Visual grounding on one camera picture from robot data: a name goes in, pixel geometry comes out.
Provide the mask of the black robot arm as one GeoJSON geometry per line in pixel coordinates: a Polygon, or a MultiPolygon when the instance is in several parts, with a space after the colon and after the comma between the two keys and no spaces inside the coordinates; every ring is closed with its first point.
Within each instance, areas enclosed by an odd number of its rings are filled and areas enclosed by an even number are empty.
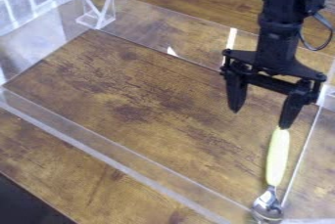
{"type": "Polygon", "coordinates": [[[326,75],[297,59],[298,47],[306,43],[305,19],[326,21],[319,11],[326,0],[263,0],[259,14],[259,37],[255,51],[226,49],[222,75],[227,81],[228,105],[239,111],[248,86],[255,85],[287,96],[279,127],[287,129],[303,106],[318,99],[326,75]]]}

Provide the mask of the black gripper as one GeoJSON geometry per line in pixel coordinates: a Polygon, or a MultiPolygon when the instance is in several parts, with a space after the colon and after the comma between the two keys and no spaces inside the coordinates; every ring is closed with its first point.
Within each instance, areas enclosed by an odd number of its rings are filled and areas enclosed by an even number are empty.
{"type": "Polygon", "coordinates": [[[259,58],[255,51],[226,49],[222,75],[227,80],[228,106],[238,112],[247,99],[248,85],[289,95],[279,118],[279,127],[290,129],[306,105],[317,102],[326,74],[307,67],[297,58],[259,58]]]}

